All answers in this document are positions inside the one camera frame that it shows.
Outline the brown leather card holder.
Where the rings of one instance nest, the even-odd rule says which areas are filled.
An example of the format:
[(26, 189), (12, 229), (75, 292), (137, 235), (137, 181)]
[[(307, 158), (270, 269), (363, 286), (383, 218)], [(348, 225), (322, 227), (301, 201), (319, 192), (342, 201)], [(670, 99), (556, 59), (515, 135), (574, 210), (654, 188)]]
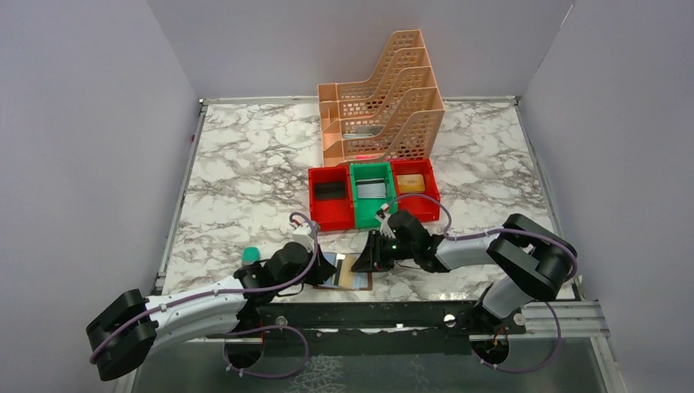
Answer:
[(326, 252), (324, 256), (327, 262), (336, 268), (336, 272), (314, 288), (337, 291), (370, 291), (372, 289), (371, 273), (355, 273), (351, 270), (359, 254)]

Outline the gold card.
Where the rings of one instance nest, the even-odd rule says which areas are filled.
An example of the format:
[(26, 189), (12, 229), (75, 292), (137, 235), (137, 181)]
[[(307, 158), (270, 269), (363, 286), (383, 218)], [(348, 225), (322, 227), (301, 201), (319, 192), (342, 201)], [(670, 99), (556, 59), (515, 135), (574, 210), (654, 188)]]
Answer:
[(354, 287), (354, 272), (352, 268), (356, 259), (352, 255), (342, 255), (336, 259), (336, 274), (334, 284), (340, 288)]
[(395, 179), (401, 193), (422, 193), (426, 190), (422, 174), (399, 174)]

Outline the red bin with black card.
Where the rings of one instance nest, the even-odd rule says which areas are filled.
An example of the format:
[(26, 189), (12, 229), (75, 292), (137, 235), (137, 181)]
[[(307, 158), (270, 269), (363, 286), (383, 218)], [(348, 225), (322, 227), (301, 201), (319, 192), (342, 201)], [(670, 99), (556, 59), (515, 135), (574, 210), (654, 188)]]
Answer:
[[(354, 205), (349, 169), (346, 166), (310, 168), (309, 213), (322, 232), (345, 231), (354, 228)], [(345, 199), (316, 200), (313, 194), (315, 183), (344, 182), (348, 193)]]

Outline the green plastic bin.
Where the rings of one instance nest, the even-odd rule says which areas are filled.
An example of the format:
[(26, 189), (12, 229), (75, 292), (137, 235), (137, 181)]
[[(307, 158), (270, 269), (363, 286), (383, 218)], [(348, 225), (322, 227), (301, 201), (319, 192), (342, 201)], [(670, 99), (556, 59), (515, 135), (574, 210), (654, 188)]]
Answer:
[[(376, 212), (386, 202), (396, 198), (394, 177), (390, 164), (367, 163), (352, 164), (349, 167), (351, 189), (353, 192), (354, 227), (357, 229), (376, 228), (380, 222), (376, 219)], [(387, 197), (382, 199), (358, 199), (355, 182), (361, 179), (383, 178), (387, 186)]]

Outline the red bin with gold card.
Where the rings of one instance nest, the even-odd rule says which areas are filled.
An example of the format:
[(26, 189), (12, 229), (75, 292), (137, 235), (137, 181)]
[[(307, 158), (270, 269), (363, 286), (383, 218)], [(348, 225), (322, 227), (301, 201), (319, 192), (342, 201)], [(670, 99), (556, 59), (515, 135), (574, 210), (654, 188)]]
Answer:
[[(395, 182), (396, 196), (411, 195), (415, 193), (401, 193), (399, 191), (395, 177), (399, 174), (422, 174), (426, 181), (426, 190), (422, 193), (425, 196), (440, 201), (440, 193), (433, 166), (429, 159), (423, 160), (396, 160), (390, 163)], [(401, 198), (397, 201), (399, 210), (406, 210), (416, 216), (421, 222), (437, 221), (440, 217), (440, 208), (433, 201), (420, 196), (410, 196)]]

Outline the peach plastic file organizer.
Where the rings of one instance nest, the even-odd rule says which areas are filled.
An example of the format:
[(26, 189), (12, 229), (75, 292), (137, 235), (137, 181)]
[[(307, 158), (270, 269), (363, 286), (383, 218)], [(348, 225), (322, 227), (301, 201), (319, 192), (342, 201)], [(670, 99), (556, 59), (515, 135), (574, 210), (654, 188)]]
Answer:
[(318, 85), (327, 167), (430, 157), (444, 103), (419, 29), (389, 37), (372, 75)]

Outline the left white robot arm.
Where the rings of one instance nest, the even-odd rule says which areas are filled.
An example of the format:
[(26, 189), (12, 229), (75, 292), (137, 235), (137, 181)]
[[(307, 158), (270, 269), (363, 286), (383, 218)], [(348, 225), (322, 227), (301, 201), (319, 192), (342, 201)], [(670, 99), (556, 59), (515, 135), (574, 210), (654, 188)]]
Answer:
[(294, 285), (317, 286), (336, 273), (321, 249), (288, 242), (269, 259), (241, 266), (233, 275), (166, 296), (123, 292), (86, 327), (89, 361), (112, 381), (138, 368), (159, 349), (202, 336), (251, 334), (255, 311)]

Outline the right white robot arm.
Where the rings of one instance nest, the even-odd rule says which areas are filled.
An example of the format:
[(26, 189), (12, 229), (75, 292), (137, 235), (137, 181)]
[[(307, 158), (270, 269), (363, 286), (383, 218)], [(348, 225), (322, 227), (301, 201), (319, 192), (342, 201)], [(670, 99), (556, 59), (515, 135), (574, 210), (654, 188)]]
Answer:
[(505, 273), (483, 292), (472, 311), (474, 326), (484, 333), (494, 332), (533, 300), (555, 300), (577, 273), (576, 249), (521, 214), (510, 215), (501, 227), (486, 233), (459, 237), (430, 233), (406, 210), (382, 214), (380, 222), (380, 228), (369, 233), (353, 272), (385, 272), (397, 261), (413, 260), (428, 273), (487, 264)]

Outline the silver card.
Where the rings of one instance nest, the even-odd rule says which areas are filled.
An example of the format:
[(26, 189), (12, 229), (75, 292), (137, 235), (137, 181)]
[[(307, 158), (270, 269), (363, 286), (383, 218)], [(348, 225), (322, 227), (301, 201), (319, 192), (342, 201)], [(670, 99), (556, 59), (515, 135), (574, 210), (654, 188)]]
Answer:
[(387, 186), (383, 178), (361, 179), (355, 182), (358, 199), (382, 199), (387, 197)]

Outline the black card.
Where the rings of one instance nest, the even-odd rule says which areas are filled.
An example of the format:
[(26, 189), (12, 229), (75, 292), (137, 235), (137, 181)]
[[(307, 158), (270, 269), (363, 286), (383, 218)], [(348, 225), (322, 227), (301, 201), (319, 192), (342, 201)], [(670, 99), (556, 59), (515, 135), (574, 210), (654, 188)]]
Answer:
[(316, 200), (340, 200), (348, 195), (344, 182), (315, 183), (313, 194)]

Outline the green eraser block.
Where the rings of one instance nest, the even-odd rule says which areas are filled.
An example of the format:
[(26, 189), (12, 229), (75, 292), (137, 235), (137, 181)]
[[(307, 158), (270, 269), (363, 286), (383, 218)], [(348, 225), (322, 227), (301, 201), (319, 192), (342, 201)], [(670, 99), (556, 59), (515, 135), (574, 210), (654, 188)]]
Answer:
[(252, 265), (261, 260), (259, 249), (255, 246), (246, 247), (241, 255), (241, 265)]

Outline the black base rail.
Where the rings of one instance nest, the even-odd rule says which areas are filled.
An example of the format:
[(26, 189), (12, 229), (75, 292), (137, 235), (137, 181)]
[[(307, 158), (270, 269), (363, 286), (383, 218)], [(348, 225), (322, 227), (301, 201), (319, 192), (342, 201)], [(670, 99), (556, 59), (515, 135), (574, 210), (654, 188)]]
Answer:
[(246, 315), (225, 350), (274, 357), (468, 355), (471, 341), (522, 335), (512, 317), (482, 321), (473, 300), (271, 303)]

